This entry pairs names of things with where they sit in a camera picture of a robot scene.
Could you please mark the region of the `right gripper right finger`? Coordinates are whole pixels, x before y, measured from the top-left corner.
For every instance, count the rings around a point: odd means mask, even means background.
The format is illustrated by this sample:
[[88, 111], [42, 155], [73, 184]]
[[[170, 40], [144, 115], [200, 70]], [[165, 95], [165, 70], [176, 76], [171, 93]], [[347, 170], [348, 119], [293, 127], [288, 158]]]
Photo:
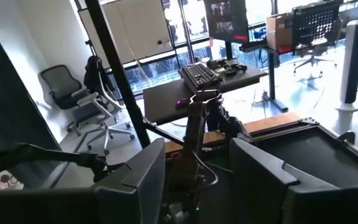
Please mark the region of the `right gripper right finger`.
[[358, 223], [358, 158], [296, 142], [267, 152], [238, 138], [230, 161], [244, 223]]

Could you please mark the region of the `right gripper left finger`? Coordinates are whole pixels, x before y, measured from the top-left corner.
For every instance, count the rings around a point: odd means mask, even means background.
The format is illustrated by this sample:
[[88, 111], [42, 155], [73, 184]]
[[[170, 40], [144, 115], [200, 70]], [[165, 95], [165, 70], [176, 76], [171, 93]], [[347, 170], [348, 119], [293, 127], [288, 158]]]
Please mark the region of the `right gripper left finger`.
[[62, 161], [90, 168], [87, 188], [0, 190], [0, 223], [157, 223], [165, 181], [165, 143], [155, 140], [127, 162], [19, 144], [0, 152], [0, 172], [23, 162]]

